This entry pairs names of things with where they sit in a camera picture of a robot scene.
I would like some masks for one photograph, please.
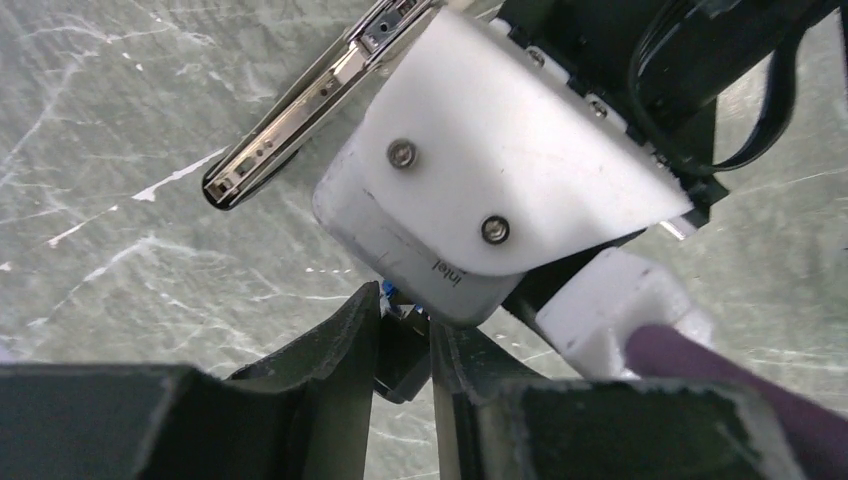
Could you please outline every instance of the bolt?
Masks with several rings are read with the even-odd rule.
[[[500,245],[509,238],[509,222],[501,216],[492,215],[483,222],[481,231],[486,243]]]
[[[397,169],[409,168],[418,158],[418,149],[409,140],[399,139],[389,145],[386,156],[393,167]]]
[[[595,113],[595,116],[598,118],[607,118],[607,107],[604,106],[601,102],[597,100],[592,100],[589,102],[589,108],[592,109],[592,112]]]
[[[545,56],[542,55],[542,52],[530,47],[527,49],[527,55],[530,56],[530,59],[533,60],[533,63],[537,67],[541,68],[545,66]]]

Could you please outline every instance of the gray marble tabletop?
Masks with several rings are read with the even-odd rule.
[[[237,212],[200,174],[369,0],[10,0],[0,5],[0,346],[50,362],[191,362],[216,375],[328,317],[374,275],[312,218],[312,188],[364,92]],[[714,221],[666,262],[718,319],[717,347],[848,412],[848,107],[834,17],[808,34],[796,118],[722,180]],[[753,125],[763,69],[720,103],[720,155]],[[505,314],[483,329],[571,375]],[[366,477],[437,478],[429,390],[375,399]]]

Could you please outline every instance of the blurry purple tube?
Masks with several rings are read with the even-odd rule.
[[[643,377],[744,384],[768,401],[810,478],[848,478],[848,420],[788,392],[663,325],[636,330],[625,347],[627,366]]]

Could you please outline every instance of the screw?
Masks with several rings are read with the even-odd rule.
[[[483,240],[491,245],[500,245],[509,238],[509,222],[499,215],[492,215],[483,222]]]
[[[409,168],[418,158],[418,149],[409,140],[398,139],[389,145],[386,156],[393,167],[397,169]]]
[[[595,116],[598,118],[607,118],[607,107],[605,107],[601,102],[597,100],[592,100],[589,102],[589,108],[595,112]]]
[[[545,56],[542,55],[542,52],[530,47],[527,49],[527,55],[530,56],[530,59],[533,60],[533,63],[537,67],[541,68],[545,66]]]

